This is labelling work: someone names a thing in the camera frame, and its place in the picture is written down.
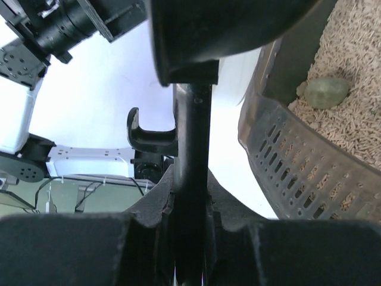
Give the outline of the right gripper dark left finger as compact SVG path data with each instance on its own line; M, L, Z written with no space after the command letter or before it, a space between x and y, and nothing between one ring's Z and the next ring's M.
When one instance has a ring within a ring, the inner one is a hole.
M172 285L173 169L121 213L1 219L2 285Z

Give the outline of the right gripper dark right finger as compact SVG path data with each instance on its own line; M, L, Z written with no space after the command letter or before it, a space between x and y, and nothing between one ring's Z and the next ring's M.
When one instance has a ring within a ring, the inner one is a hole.
M380 226L268 220L208 175L206 285L379 285Z

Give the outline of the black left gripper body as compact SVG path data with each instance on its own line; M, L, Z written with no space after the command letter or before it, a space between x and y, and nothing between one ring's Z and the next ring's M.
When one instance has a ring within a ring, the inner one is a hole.
M144 1L64 1L64 39L81 42L99 32L114 42L146 20Z

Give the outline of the black slotted litter scoop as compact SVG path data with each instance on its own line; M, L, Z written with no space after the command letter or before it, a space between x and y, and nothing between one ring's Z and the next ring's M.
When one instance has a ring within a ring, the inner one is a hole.
M173 86L175 130L129 128L129 142L174 157L174 253L180 285L200 285L212 87L219 61L283 35L316 1L146 1L155 70Z

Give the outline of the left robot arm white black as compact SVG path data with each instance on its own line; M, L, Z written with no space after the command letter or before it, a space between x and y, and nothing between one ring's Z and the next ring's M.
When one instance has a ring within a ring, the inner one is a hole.
M144 1L2 1L1 171L24 182L133 173L124 120L174 127Z

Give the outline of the dark brown litter box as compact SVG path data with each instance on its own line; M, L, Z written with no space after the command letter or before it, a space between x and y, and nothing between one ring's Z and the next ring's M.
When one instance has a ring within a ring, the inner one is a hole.
M380 172L319 134L291 109L307 78L335 1L261 48L246 90L238 140L280 219L380 222Z

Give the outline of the white plastic waste bin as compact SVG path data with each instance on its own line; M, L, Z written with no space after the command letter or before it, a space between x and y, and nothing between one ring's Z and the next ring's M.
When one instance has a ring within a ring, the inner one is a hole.
M68 64L52 60L31 133L71 147L127 147L126 120L134 107L144 129L174 127L172 89L157 79L147 23L113 43L94 35L71 54Z

